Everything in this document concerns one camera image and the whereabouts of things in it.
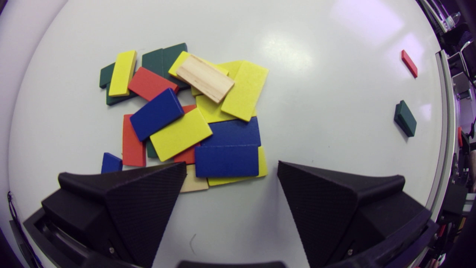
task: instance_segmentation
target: green block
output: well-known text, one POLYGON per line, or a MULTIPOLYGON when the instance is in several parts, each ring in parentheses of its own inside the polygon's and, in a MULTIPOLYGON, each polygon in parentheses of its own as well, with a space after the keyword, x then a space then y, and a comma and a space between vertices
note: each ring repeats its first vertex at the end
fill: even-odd
POLYGON ((158 158, 157 152, 155 151, 154 145, 149 138, 146 140, 146 148, 147 148, 147 157, 148 158, 158 158))
POLYGON ((110 85, 111 85, 111 83, 108 83, 107 86, 106 86, 106 104, 109 105, 109 106, 118 104, 120 102, 123 102, 123 101, 128 100, 128 99, 132 99, 132 98, 138 96, 135 92, 133 92, 132 90, 129 90, 130 91, 129 96, 111 97, 111 96, 109 96, 109 87, 110 87, 110 85))
POLYGON ((142 67, 163 77, 163 51, 161 48, 142 55, 142 67))
POLYGON ((182 51, 187 51, 187 44, 181 43, 175 46, 164 48, 164 51, 163 51, 163 65, 164 65, 163 77, 177 84, 179 90, 190 88, 190 85, 171 76, 169 74, 169 69, 172 67, 172 64, 174 64, 175 60, 179 57, 182 51))
POLYGON ((413 117, 412 112, 405 101, 400 101, 400 103, 395 107, 394 120, 408 137, 415 136, 417 121, 413 117))
POLYGON ((112 71, 114 70, 114 65, 116 63, 110 64, 101 69, 101 75, 99 76, 99 87, 106 88, 106 85, 111 82, 112 71))

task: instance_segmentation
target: red block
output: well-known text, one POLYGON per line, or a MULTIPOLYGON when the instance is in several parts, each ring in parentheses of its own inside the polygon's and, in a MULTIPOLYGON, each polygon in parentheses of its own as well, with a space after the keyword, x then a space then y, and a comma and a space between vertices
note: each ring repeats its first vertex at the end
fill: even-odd
POLYGON ((149 102, 168 88, 179 91, 179 86, 144 67, 139 67, 128 88, 149 102))
POLYGON ((413 77, 416 78, 418 76, 418 69, 413 63, 412 59, 410 59, 410 56, 407 54, 405 50, 402 50, 402 60, 407 66, 407 68, 410 70, 410 72, 412 73, 413 77))
POLYGON ((197 143, 194 146, 190 147, 189 149, 174 156, 174 162, 178 163, 178 162, 185 161, 187 165, 195 164, 195 146, 200 146, 200 143, 197 143))
MULTIPOLYGON (((197 106, 195 104, 182 106, 183 112, 188 113, 191 110, 195 109, 197 106)), ((181 152, 180 154, 174 156, 174 162, 185 161, 187 165, 195 164, 195 146, 200 146, 200 143, 195 144, 194 146, 188 148, 187 150, 181 152)))
POLYGON ((146 147, 136 135, 130 123, 131 114, 124 115, 122 125, 122 164, 146 166, 146 147))

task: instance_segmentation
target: wooden block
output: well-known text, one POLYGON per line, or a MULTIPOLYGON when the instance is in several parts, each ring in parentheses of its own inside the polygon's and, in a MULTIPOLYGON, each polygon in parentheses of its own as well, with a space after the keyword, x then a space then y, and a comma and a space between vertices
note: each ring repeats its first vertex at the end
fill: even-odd
POLYGON ((122 170, 122 159, 110 153, 104 153, 102 157, 102 173, 116 172, 122 170))
POLYGON ((180 90, 190 88, 190 85, 185 83, 184 81, 177 79, 176 77, 171 76, 167 70, 172 67, 175 60, 179 57, 179 55, 183 52, 187 51, 187 44, 181 43, 175 46, 171 46, 168 48, 164 48, 163 51, 163 68, 164 68, 164 75, 163 77, 175 84, 178 85, 180 90))
POLYGON ((144 67, 139 67, 128 88, 149 102, 168 88, 179 91, 179 86, 144 67))
POLYGON ((130 121, 136 131, 137 138, 143 141, 154 132, 183 116, 183 114, 182 106, 175 92, 168 88, 140 108, 131 116, 130 121))
POLYGON ((249 121, 258 102, 269 70, 251 62, 243 61, 237 75, 235 86, 230 90, 221 110, 249 121))
POLYGON ((194 55, 190 55, 177 69, 177 75, 216 103, 221 102, 235 84, 233 79, 194 55))
POLYGON ((187 176, 183 182, 181 193, 194 192, 208 189, 206 178, 197 178, 195 176, 195 165, 187 165, 187 176))
POLYGON ((405 50, 402 50, 402 60, 407 66, 407 68, 410 70, 412 73, 413 77, 418 76, 418 68, 417 66, 413 63, 412 59, 410 59, 410 56, 407 54, 405 50))
POLYGON ((124 165, 146 166, 146 148, 137 138, 130 123, 131 114, 124 115, 122 125, 122 163, 124 165))
POLYGON ((195 147, 197 177, 258 176, 258 146, 195 147))
POLYGON ((110 88, 110 83, 106 86, 106 104, 111 106, 111 105, 115 105, 115 104, 118 104, 118 103, 121 103, 123 101, 126 101, 128 99, 132 99, 134 97, 137 97, 138 95, 133 92, 133 91, 130 91, 129 93, 129 96, 122 96, 122 97, 111 97, 109 96, 109 88, 110 88))
POLYGON ((163 49, 157 49, 142 55, 142 67, 164 77, 164 55, 163 49))
MULTIPOLYGON (((228 77, 231 78, 231 79, 235 79, 235 76, 238 72, 238 69, 240 68, 241 64, 243 63, 243 61, 234 61, 234 62, 226 62, 226 63, 222 63, 222 64, 217 64, 217 65, 214 65, 212 63, 209 63, 208 61, 206 60, 203 60, 204 62, 216 67, 220 72, 222 72, 223 74, 225 74, 222 70, 226 70, 228 71, 228 77)), ((200 92, 200 90, 196 89, 195 87, 193 86, 190 86, 190 89, 192 90, 192 96, 198 96, 198 95, 202 95, 203 93, 200 92)))
POLYGON ((408 137, 415 136, 417 121, 413 117, 405 101, 401 100, 395 107, 394 120, 408 137))
POLYGON ((99 76, 99 87, 106 88, 106 85, 111 82, 112 72, 114 71, 114 63, 101 69, 99 76))
POLYGON ((193 109, 150 136, 152 144, 164 162, 212 135, 199 109, 193 109))
POLYGON ((111 87, 109 88, 109 96, 120 97, 128 96, 130 80, 136 66, 137 52, 135 50, 119 53, 112 72, 111 87))
POLYGON ((147 150, 147 157, 148 158, 158 158, 159 156, 157 155, 157 152, 155 151, 154 145, 152 145, 152 142, 150 139, 146 140, 146 150, 147 150))
MULTIPOLYGON (((200 95, 195 98, 197 101, 197 107, 202 112, 203 117, 207 123, 222 122, 228 120, 238 119, 228 113, 225 113, 221 110, 223 102, 217 104, 213 102, 210 98, 205 95, 200 95)), ((256 116, 256 109, 253 111, 253 116, 256 116)))
POLYGON ((208 178, 208 185, 217 186, 227 183, 239 182, 242 180, 254 179, 268 175, 268 167, 266 165, 265 150, 262 146, 258 147, 258 164, 259 174, 256 177, 229 177, 229 178, 208 178))
POLYGON ((213 135, 202 141, 202 146, 256 145, 261 146, 258 118, 249 122, 230 120, 209 124, 213 135))
MULTIPOLYGON (((169 69, 169 74, 173 77, 176 77, 177 79, 182 79, 180 76, 177 75, 177 69, 185 62, 186 59, 188 59, 188 57, 190 57, 190 53, 186 52, 186 51, 183 51, 178 57, 177 59, 175 60, 175 62, 172 64, 172 66, 170 67, 169 69)), ((218 71, 220 71, 220 73, 224 74, 224 75, 228 75, 228 69, 220 66, 220 65, 216 65, 216 64, 213 64, 209 61, 206 61, 202 58, 199 58, 200 60, 202 60, 203 62, 205 62, 206 64, 216 68, 218 71)))

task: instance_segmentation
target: white tabletop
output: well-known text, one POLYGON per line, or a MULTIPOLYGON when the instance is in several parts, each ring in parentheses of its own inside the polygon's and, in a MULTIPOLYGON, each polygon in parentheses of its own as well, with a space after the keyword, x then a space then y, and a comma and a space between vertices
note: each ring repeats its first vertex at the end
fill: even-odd
MULTIPOLYGON (((182 259, 308 267, 278 160, 401 174, 404 191, 426 204, 441 143, 440 49, 414 0, 70 0, 31 59, 13 117, 10 187, 22 220, 58 189, 58 173, 99 173, 104 152, 121 154, 122 115, 145 100, 108 107, 100 69, 119 52, 137 50, 140 66, 142 54, 181 42, 214 63, 269 68, 257 105, 269 175, 180 194, 155 267, 182 259), (402 49, 418 78, 402 63, 402 49), (415 137, 393 120, 400 100, 416 118, 415 137)), ((178 98, 194 103, 189 91, 178 98)))

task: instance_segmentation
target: yellow block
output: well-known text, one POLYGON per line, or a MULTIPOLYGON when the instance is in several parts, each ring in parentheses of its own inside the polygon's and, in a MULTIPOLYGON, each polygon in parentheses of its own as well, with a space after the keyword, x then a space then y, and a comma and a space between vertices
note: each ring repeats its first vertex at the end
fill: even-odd
POLYGON ((212 134, 202 113, 195 108, 152 134, 150 141, 164 162, 212 134))
MULTIPOLYGON (((186 51, 182 51, 182 53, 180 53, 180 55, 178 56, 178 58, 175 60, 174 64, 172 64, 172 66, 170 67, 169 69, 169 74, 177 79, 180 79, 180 80, 183 80, 180 76, 177 75, 177 69, 182 65, 182 63, 190 56, 190 53, 186 52, 186 51)), ((209 61, 206 61, 202 58, 199 58, 201 59, 202 61, 204 61, 205 63, 208 63, 210 64, 211 66, 215 67, 217 70, 219 70, 222 74, 224 75, 228 75, 228 70, 223 68, 223 67, 220 67, 216 64, 213 64, 209 61)))
POLYGON ((259 164, 259 173, 258 173, 258 176, 256 177, 208 178, 208 184, 210 186, 217 186, 221 184, 239 182, 242 180, 259 178, 259 177, 264 177, 268 175, 268 167, 266 166, 265 150, 263 149, 263 146, 258 147, 258 164, 259 164))
POLYGON ((208 189, 206 178, 197 178, 195 176, 195 165, 187 165, 187 176, 183 182, 181 193, 194 192, 208 189))
POLYGON ((137 52, 135 50, 119 53, 112 71, 109 96, 129 96, 129 85, 136 66, 137 52))
MULTIPOLYGON (((218 64, 217 66, 225 68, 225 70, 228 70, 229 71, 228 77, 231 79, 235 79, 235 76, 238 73, 238 69, 240 68, 242 63, 243 61, 234 61, 234 62, 226 62, 226 63, 218 64)), ((202 92, 200 92, 200 90, 196 89, 193 86, 191 86, 190 88, 192 90, 192 96, 194 97, 203 94, 202 92)))
MULTIPOLYGON (((237 119, 236 117, 221 110, 223 102, 217 104, 205 95, 197 96, 195 100, 197 101, 197 108, 200 109, 200 112, 202 112, 202 115, 207 123, 237 119)), ((256 116, 256 109, 253 111, 253 116, 256 116)))
POLYGON ((235 86, 228 92, 221 110, 249 122, 269 70, 243 61, 235 76, 235 86))

